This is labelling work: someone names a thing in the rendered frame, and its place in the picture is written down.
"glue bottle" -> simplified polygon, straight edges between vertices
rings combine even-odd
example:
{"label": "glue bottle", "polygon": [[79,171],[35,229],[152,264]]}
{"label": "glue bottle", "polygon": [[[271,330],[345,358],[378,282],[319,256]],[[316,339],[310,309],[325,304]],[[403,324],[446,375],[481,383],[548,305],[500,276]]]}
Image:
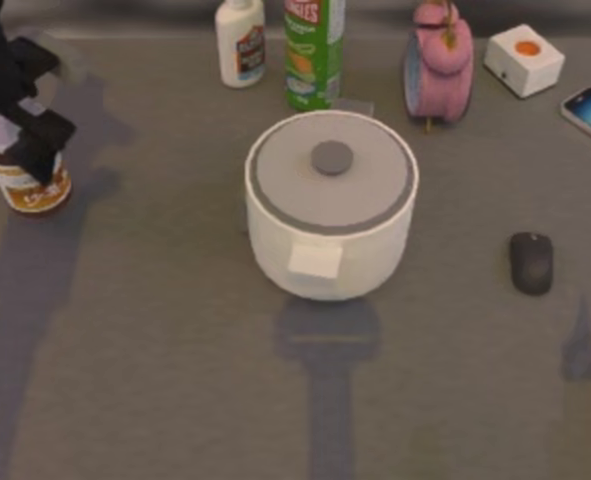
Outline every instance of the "glue bottle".
{"label": "glue bottle", "polygon": [[264,2],[225,0],[215,15],[222,82],[249,87],[265,72]]}

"black mouse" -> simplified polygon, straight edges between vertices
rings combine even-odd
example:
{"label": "black mouse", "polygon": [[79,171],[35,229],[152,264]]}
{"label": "black mouse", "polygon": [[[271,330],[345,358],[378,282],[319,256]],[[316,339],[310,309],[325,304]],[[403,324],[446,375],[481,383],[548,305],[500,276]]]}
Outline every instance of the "black mouse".
{"label": "black mouse", "polygon": [[511,277],[526,295],[544,295],[553,285],[553,243],[538,233],[516,233],[510,240]]}

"pot lid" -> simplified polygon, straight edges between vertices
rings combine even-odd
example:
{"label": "pot lid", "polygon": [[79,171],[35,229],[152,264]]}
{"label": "pot lid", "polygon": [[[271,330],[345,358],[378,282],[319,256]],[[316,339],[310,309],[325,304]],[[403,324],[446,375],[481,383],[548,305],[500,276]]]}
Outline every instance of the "pot lid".
{"label": "pot lid", "polygon": [[300,114],[254,149],[250,181],[285,223],[312,233],[369,230],[409,201],[417,181],[408,147],[369,117],[340,111]]}

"cooking pot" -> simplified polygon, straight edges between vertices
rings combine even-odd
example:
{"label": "cooking pot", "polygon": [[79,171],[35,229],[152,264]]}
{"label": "cooking pot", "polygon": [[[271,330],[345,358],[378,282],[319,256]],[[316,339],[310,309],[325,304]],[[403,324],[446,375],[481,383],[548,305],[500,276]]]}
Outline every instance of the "cooking pot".
{"label": "cooking pot", "polygon": [[365,295],[402,258],[418,184],[409,146],[371,117],[324,110],[283,120],[255,142],[245,165],[257,264],[299,297]]}

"gray table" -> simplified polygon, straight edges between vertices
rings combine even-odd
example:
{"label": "gray table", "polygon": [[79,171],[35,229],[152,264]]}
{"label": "gray table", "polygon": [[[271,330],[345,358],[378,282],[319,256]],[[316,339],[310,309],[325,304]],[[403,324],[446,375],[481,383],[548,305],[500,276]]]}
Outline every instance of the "gray table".
{"label": "gray table", "polygon": [[[563,80],[528,101],[478,66],[468,117],[429,136],[403,113],[404,42],[347,41],[346,95],[421,186],[401,268],[339,317],[236,230],[245,153],[291,113],[282,43],[247,91],[220,86],[210,36],[79,44],[98,78],[54,100],[81,129],[74,199],[32,221],[0,196],[0,480],[591,480],[591,381],[561,375],[591,372],[591,140],[557,111],[591,84],[591,39],[555,40]],[[508,279],[519,230],[555,242],[544,298]],[[324,317],[378,339],[287,348]]]}

